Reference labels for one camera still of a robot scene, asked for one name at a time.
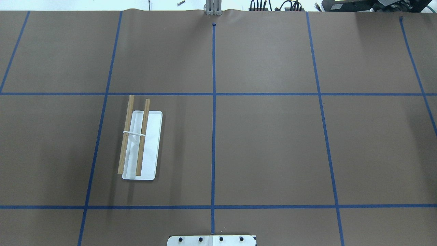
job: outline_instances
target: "brown table surface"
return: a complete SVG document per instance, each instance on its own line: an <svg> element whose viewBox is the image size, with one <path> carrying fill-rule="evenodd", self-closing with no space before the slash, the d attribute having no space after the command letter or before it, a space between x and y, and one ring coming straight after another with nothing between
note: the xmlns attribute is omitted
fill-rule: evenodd
<svg viewBox="0 0 437 246"><path fill-rule="evenodd" d="M3 11L0 45L0 245L437 245L435 14ZM117 175L129 94L154 181Z"/></svg>

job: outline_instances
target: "white tray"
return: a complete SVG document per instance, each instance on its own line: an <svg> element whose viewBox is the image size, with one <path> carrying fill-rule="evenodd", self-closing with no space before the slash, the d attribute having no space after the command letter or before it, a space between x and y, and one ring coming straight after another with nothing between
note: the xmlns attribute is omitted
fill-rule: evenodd
<svg viewBox="0 0 437 246"><path fill-rule="evenodd" d="M139 110L135 110L132 113L131 128L129 130L130 132L141 132L143 114L144 111ZM162 120L163 113L161 111L149 111L149 118L147 120L146 129L146 140L144 144L144 155L142 158L141 176L135 175L140 137L131 134L129 135L125 159L125 169L122 175L123 179L155 179Z"/></svg>

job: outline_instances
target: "white plate with holes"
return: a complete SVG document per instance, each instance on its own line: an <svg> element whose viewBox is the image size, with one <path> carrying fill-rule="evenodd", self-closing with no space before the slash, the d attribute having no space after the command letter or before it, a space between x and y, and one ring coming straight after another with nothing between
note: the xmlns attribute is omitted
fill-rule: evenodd
<svg viewBox="0 0 437 246"><path fill-rule="evenodd" d="M132 112L130 132L140 133L142 116L144 111L135 110ZM129 135L128 147L126 150L125 169L123 179L154 180L156 176L156 165L158 163L158 150L160 146L161 124L163 113L161 111L149 111L147 120L146 140L144 143L144 154L142 158L141 176L136 176L136 163L138 160L139 136Z"/></svg>
<svg viewBox="0 0 437 246"><path fill-rule="evenodd" d="M256 246L253 235L171 236L167 246Z"/></svg>

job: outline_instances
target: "blue tape line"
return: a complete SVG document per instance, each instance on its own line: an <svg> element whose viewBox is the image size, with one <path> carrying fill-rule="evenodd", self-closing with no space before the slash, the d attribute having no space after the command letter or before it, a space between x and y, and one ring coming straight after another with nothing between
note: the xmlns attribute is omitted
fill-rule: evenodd
<svg viewBox="0 0 437 246"><path fill-rule="evenodd" d="M345 209L345 208L409 208L437 207L437 204L344 204L344 205L215 205L215 209ZM0 209L84 209L85 206L59 205L0 205ZM88 210L179 210L211 209L210 205L133 205L133 206L88 206Z"/></svg>
<svg viewBox="0 0 437 246"><path fill-rule="evenodd" d="M314 54L314 45L313 45L312 35L311 35L311 25L309 22L308 12L306 12L305 14L306 14L306 24L308 26L309 44L311 47L312 65L314 67L314 76L316 78L317 93L319 94L320 114L322 117L323 133L325 134L326 152L328 154L328 163L329 163L329 171L331 173L332 190L334 193L335 205L338 206L337 187L335 184L334 168L332 166L331 149L329 147L328 131L326 129L325 112L323 110L322 94L320 91L320 83L319 83L319 74L317 73L316 56ZM339 230L339 234L340 234L340 242L341 242L341 246L344 246L343 227L341 225L340 209L337 208L336 213L337 213L338 230Z"/></svg>
<svg viewBox="0 0 437 246"><path fill-rule="evenodd" d="M421 96L421 93L335 93L323 92L322 96Z"/></svg>
<svg viewBox="0 0 437 246"><path fill-rule="evenodd" d="M216 209L316 209L336 208L335 205L216 205Z"/></svg>
<svg viewBox="0 0 437 246"><path fill-rule="evenodd" d="M120 25L121 25L121 18L122 17L123 17L123 11L120 11L120 15L118 17L117 33L115 34L114 49L112 51L111 64L109 67L108 82L106 84L106 95L105 95L105 98L103 100L102 113L100 116L100 123L99 123L99 130L97 132L96 146L94 148L93 163L91 165L90 179L88 180L87 196L85 198L85 208L83 209L82 223L80 224L79 239L77 240L77 246L80 246L82 244L83 230L85 228L85 221L87 219L87 210L88 210L88 204L90 201L91 186L93 184L94 169L96 167L97 153L99 150L100 136L102 133L103 120L105 117L106 102L108 101L109 86L111 85L112 68L114 66L115 52L117 51L118 35L120 34Z"/></svg>
<svg viewBox="0 0 437 246"><path fill-rule="evenodd" d="M117 209L162 209L162 210L168 210L168 209L211 209L210 205L188 205L188 206L160 206L160 205L151 205L151 206L88 206L88 209L108 209L108 210L117 210Z"/></svg>
<svg viewBox="0 0 437 246"><path fill-rule="evenodd" d="M397 207L437 207L437 204L345 204L338 208L397 208Z"/></svg>
<svg viewBox="0 0 437 246"><path fill-rule="evenodd" d="M215 109L217 103L215 88L215 26L212 23L212 161L211 161L211 234L215 233Z"/></svg>
<svg viewBox="0 0 437 246"><path fill-rule="evenodd" d="M0 205L0 209L84 209L85 206L58 205Z"/></svg>
<svg viewBox="0 0 437 246"><path fill-rule="evenodd" d="M1 92L0 95L73 95L73 96L125 96L125 95L157 95L157 96L423 96L422 93L350 93L350 92ZM437 96L437 93L425 93L426 96Z"/></svg>
<svg viewBox="0 0 437 246"><path fill-rule="evenodd" d="M14 56L15 56L15 52L17 51L18 44L20 44L21 36L23 35L24 28L26 27L27 20L29 19L29 15L30 15L30 11L28 11L26 14L26 18L24 19L23 26L21 27L20 34L18 35L18 39L17 39L17 42L15 43L14 50L12 51L12 55L9 59L9 63L7 65L6 71L4 72L3 80L2 80L1 85L0 85L0 92L3 90L4 83L6 82L7 74L9 73L9 69L12 65L12 61L14 60Z"/></svg>
<svg viewBox="0 0 437 246"><path fill-rule="evenodd" d="M106 93L94 92L2 92L0 95L14 96L104 96Z"/></svg>
<svg viewBox="0 0 437 246"><path fill-rule="evenodd" d="M401 25L402 34L404 36L404 41L405 41L405 45L407 47L408 55L410 56L411 64L413 65L414 73L416 74L417 82L419 82L419 87L420 87L420 90L422 92L423 100L425 101L425 106L427 107L428 115L430 116L431 124L433 125L433 128L434 128L434 133L437 136L437 127L436 127L436 124L435 124L435 121L434 121L433 114L431 112L430 105L428 104L428 99L427 99L427 96L425 94L425 90L423 88L422 81L420 80L419 72L417 71L416 63L414 62L414 58L413 58L413 55L411 53L411 50L410 50L410 47L409 47L409 44L408 44L407 35L405 33L405 28L404 28L404 23L403 23L403 17L402 16L399 18L399 23Z"/></svg>
<svg viewBox="0 0 437 246"><path fill-rule="evenodd" d="M317 96L317 93L311 92L231 92L231 93L216 93L217 96Z"/></svg>

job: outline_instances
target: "black cable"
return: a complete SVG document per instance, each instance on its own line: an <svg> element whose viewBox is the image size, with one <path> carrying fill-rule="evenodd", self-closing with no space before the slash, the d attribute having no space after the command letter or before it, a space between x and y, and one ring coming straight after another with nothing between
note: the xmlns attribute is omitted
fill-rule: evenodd
<svg viewBox="0 0 437 246"><path fill-rule="evenodd" d="M302 11L302 4L296 0L296 11Z"/></svg>
<svg viewBox="0 0 437 246"><path fill-rule="evenodd" d="M285 2L283 2L279 8L275 8L275 11L281 11L282 6L283 6L286 2L289 2L289 3L290 3L290 8L293 8L293 2L294 2L294 1L291 1L291 0L285 0Z"/></svg>
<svg viewBox="0 0 437 246"><path fill-rule="evenodd" d="M296 11L295 9L297 8L297 6L298 6L298 2L296 0L295 4L293 4L293 6L291 7L290 11Z"/></svg>
<svg viewBox="0 0 437 246"><path fill-rule="evenodd" d="M433 13L435 13L436 11L435 10L433 10L433 8L431 8L430 6L427 6L427 8L429 9L429 10L431 10L431 12L433 12Z"/></svg>
<svg viewBox="0 0 437 246"><path fill-rule="evenodd" d="M319 4L318 3L315 3L314 4L314 8L316 8L318 11L322 11L322 9L320 8L320 6L319 6Z"/></svg>

